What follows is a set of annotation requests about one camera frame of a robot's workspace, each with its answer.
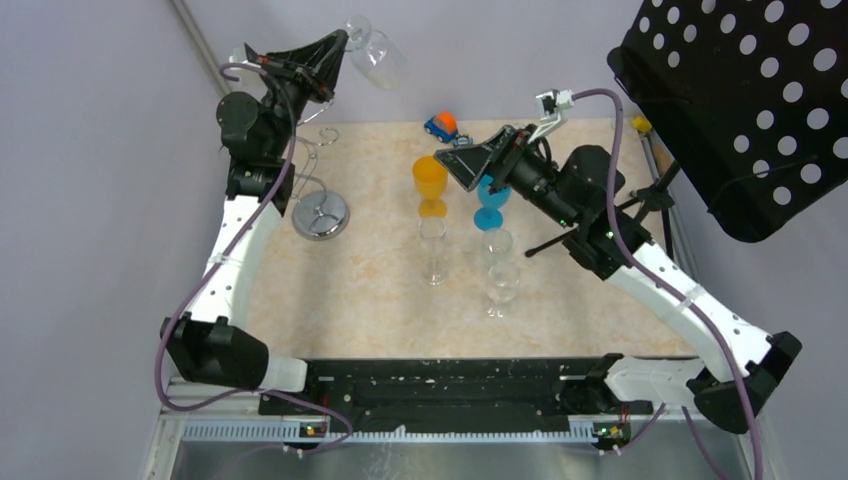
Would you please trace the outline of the yellow plastic wine glass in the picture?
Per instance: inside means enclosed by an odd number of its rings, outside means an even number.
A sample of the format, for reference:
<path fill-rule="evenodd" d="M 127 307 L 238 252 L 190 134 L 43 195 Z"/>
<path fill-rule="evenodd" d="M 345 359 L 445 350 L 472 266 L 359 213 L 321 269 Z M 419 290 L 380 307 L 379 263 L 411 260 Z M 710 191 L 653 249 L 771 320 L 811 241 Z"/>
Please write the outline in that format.
<path fill-rule="evenodd" d="M 433 156 L 424 156 L 414 163 L 412 174 L 415 189 L 421 197 L 419 216 L 444 218 L 448 210 L 442 199 L 447 189 L 447 170 Z"/>

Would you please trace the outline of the blue plastic wine glass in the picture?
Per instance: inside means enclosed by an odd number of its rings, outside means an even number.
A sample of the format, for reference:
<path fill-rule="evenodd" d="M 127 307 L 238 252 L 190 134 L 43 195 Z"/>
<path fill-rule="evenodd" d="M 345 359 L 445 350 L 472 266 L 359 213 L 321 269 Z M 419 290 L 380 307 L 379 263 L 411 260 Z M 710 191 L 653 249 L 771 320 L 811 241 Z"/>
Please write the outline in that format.
<path fill-rule="evenodd" d="M 490 193 L 489 186 L 492 182 L 493 178 L 490 175 L 484 174 L 476 188 L 481 207 L 474 213 L 473 222 L 481 231 L 502 227 L 503 214 L 501 208 L 509 201 L 512 193 L 510 187 Z"/>

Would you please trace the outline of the clear wine glass front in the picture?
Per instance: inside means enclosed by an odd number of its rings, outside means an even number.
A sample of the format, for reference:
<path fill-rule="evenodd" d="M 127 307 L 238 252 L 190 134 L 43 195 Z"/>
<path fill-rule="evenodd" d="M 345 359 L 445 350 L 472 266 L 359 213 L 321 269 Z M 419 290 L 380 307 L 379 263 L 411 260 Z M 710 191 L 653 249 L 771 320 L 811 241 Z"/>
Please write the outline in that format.
<path fill-rule="evenodd" d="M 513 237 L 505 229 L 493 228 L 482 234 L 483 265 L 486 267 L 507 261 L 512 253 Z"/>

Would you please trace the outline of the clear wine glass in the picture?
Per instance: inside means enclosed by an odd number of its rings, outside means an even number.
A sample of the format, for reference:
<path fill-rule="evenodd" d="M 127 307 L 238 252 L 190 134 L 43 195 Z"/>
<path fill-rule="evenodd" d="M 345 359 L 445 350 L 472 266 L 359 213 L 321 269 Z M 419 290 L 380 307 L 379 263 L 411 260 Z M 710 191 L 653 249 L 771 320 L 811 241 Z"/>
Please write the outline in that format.
<path fill-rule="evenodd" d="M 489 305 L 486 313 L 492 318 L 503 318 L 506 309 L 516 297 L 520 285 L 520 269 L 515 262 L 500 262 L 487 273 Z"/>
<path fill-rule="evenodd" d="M 423 249 L 423 278 L 429 285 L 440 285 L 448 276 L 446 258 L 447 226 L 443 218 L 422 218 L 418 236 Z"/>
<path fill-rule="evenodd" d="M 512 253 L 513 237 L 505 229 L 493 228 L 482 234 L 483 265 L 486 267 L 507 261 Z"/>

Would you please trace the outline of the clear textured glass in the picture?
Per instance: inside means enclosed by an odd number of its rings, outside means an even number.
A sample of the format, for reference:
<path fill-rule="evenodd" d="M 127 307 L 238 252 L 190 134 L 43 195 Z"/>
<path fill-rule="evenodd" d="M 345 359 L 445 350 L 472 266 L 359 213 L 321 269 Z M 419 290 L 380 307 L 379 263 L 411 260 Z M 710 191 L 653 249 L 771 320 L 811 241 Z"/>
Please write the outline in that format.
<path fill-rule="evenodd" d="M 404 85 L 408 73 L 406 58 L 384 32 L 375 29 L 363 15 L 349 17 L 345 30 L 346 55 L 363 77 L 383 91 Z"/>

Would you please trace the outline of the clear wine glass back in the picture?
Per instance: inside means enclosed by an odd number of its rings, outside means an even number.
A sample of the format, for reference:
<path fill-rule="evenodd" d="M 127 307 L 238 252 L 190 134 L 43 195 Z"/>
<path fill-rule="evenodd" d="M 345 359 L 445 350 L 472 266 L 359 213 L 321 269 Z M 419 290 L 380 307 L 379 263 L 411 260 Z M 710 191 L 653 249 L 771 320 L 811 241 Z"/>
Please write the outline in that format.
<path fill-rule="evenodd" d="M 492 318 L 503 318 L 506 309 L 516 297 L 520 285 L 520 269 L 515 262 L 500 262 L 487 273 L 489 305 L 486 313 Z"/>

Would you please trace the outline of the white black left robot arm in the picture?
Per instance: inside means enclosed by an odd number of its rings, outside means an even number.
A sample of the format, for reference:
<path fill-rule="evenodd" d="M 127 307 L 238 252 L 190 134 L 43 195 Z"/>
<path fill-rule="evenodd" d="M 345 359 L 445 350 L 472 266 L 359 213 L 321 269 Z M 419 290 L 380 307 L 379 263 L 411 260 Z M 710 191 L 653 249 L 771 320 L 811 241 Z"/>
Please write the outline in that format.
<path fill-rule="evenodd" d="M 163 322 L 157 359 L 170 358 L 191 382 L 239 390 L 280 390 L 297 413 L 319 404 L 320 386 L 306 361 L 271 354 L 246 332 L 250 292 L 271 234 L 283 219 L 296 176 L 296 130 L 308 103 L 330 103 L 348 43 L 336 29 L 310 44 L 259 53 L 249 45 L 220 68 L 266 88 L 261 98 L 235 90 L 215 118 L 229 155 L 223 218 L 199 286 Z"/>

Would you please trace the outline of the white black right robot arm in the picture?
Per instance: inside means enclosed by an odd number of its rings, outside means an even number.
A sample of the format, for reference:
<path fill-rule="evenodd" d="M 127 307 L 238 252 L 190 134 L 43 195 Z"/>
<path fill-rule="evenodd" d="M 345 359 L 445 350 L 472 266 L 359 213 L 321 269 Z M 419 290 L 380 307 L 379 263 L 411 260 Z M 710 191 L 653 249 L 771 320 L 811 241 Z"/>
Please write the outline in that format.
<path fill-rule="evenodd" d="M 732 312 L 638 221 L 609 205 L 624 178 L 603 147 L 579 146 L 557 166 L 530 135 L 530 128 L 504 126 L 483 143 L 439 150 L 435 159 L 465 190 L 509 189 L 564 226 L 562 244 L 581 267 L 638 300 L 694 351 L 684 359 L 608 354 L 582 380 L 567 383 L 564 408 L 609 413 L 632 402 L 662 403 L 746 433 L 800 353 L 800 341 Z"/>

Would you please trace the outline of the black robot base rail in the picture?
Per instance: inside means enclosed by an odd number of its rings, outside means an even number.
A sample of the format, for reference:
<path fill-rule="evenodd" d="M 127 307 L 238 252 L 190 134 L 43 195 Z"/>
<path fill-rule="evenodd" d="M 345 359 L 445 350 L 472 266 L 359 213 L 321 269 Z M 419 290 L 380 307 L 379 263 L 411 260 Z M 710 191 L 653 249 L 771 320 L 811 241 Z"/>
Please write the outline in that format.
<path fill-rule="evenodd" d="M 519 359 L 321 359 L 298 399 L 340 413 L 356 433 L 565 432 L 579 416 L 651 416 L 600 378 L 615 355 Z"/>

